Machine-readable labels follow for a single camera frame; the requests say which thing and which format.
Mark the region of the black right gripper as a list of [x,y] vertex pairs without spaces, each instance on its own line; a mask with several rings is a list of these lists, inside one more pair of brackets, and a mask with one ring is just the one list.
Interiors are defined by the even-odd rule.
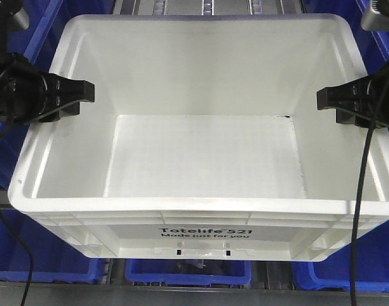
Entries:
[[[362,111],[371,100],[371,111],[357,113],[346,111]],[[318,110],[336,109],[336,123],[352,124],[359,128],[369,128],[374,112],[379,107],[375,128],[389,128],[389,60],[376,72],[348,82],[346,84],[325,87],[316,93]]]

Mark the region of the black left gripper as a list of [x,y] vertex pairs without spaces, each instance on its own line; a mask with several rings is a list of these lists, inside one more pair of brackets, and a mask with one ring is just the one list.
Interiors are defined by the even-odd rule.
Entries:
[[[0,53],[0,122],[26,125],[56,122],[80,114],[80,102],[93,103],[95,86],[35,67],[18,53]],[[52,114],[45,107],[67,106]]]

